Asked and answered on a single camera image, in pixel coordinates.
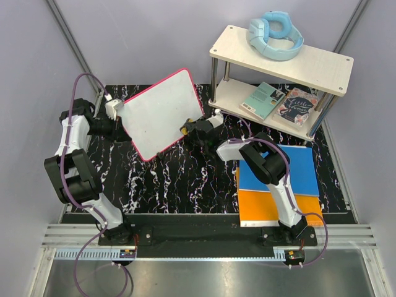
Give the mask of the yellow whiteboard eraser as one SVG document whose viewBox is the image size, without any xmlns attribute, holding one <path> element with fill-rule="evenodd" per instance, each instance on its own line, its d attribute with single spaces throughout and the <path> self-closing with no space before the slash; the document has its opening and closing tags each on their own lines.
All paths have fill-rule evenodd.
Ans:
<svg viewBox="0 0 396 297">
<path fill-rule="evenodd" d="M 190 132 L 192 132 L 193 128 L 194 128 L 194 121 L 191 118 L 188 118 L 179 130 L 184 136 L 186 136 Z"/>
</svg>

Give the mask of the pink framed whiteboard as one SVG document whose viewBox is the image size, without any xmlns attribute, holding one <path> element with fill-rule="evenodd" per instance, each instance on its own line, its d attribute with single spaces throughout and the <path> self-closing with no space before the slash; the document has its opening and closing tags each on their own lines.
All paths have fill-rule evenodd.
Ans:
<svg viewBox="0 0 396 297">
<path fill-rule="evenodd" d="M 124 102 L 118 111 L 123 128 L 143 161 L 150 161 L 181 140 L 187 119 L 204 115 L 191 73 L 183 68 Z"/>
</svg>

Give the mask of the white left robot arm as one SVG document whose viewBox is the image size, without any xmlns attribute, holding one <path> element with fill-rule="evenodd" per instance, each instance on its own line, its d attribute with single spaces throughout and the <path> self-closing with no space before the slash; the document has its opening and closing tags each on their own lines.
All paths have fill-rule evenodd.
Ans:
<svg viewBox="0 0 396 297">
<path fill-rule="evenodd" d="M 129 244 L 133 232 L 125 214 L 103 193 L 100 175 L 85 148 L 89 136 L 103 136 L 114 142 L 129 142 L 122 119 L 95 116 L 93 103 L 78 98 L 72 109 L 59 118 L 62 125 L 61 143 L 55 155 L 44 161 L 45 170 L 56 195 L 63 204 L 73 204 L 87 211 L 97 221 L 101 236 L 112 244 Z"/>
</svg>

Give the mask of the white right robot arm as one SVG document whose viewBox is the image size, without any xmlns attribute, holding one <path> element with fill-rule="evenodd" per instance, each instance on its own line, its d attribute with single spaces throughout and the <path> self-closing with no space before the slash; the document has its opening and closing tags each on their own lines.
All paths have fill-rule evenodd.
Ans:
<svg viewBox="0 0 396 297">
<path fill-rule="evenodd" d="M 260 132 L 247 139 L 215 140 L 215 130 L 220 127 L 211 119 L 188 119 L 180 132 L 200 145 L 205 152 L 223 162 L 245 161 L 253 175 L 267 185 L 278 211 L 280 236 L 284 243 L 295 245 L 303 238 L 308 226 L 306 216 L 299 209 L 290 182 L 290 159 L 270 137 Z"/>
</svg>

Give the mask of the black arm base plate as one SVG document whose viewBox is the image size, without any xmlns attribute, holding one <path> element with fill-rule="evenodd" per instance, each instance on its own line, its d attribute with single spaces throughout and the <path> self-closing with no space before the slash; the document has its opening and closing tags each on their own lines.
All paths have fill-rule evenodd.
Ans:
<svg viewBox="0 0 396 297">
<path fill-rule="evenodd" d="M 241 227 L 237 214 L 133 214 L 137 256 L 170 259 L 268 259 L 275 248 L 317 247 L 315 230 L 307 227 L 294 241 L 279 227 Z"/>
</svg>

